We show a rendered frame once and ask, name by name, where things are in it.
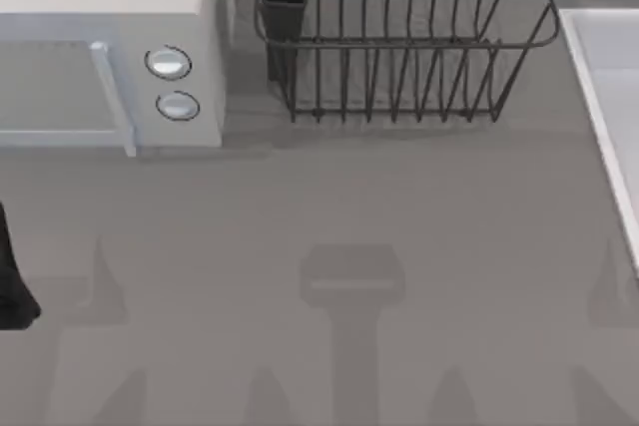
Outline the silver microwave knob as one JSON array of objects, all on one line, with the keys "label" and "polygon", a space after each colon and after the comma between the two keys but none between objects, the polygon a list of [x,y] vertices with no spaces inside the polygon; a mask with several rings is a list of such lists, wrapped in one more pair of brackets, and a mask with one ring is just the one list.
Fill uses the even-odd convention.
[{"label": "silver microwave knob", "polygon": [[190,56],[184,50],[169,45],[147,51],[144,64],[153,76],[165,81],[184,79],[193,69]]},{"label": "silver microwave knob", "polygon": [[155,102],[156,110],[172,122],[190,122],[201,112],[199,101],[184,91],[161,95]]}]

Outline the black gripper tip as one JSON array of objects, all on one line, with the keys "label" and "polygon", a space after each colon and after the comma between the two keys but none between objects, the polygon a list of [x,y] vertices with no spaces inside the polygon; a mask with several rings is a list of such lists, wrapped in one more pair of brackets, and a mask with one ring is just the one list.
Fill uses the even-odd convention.
[{"label": "black gripper tip", "polygon": [[0,202],[0,330],[26,330],[41,314],[40,304],[19,271]]}]

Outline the microwave door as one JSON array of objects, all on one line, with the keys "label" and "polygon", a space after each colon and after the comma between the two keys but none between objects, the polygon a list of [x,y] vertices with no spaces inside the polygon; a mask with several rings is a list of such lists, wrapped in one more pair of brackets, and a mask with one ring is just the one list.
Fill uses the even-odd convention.
[{"label": "microwave door", "polygon": [[0,41],[0,148],[120,147],[85,41]]}]

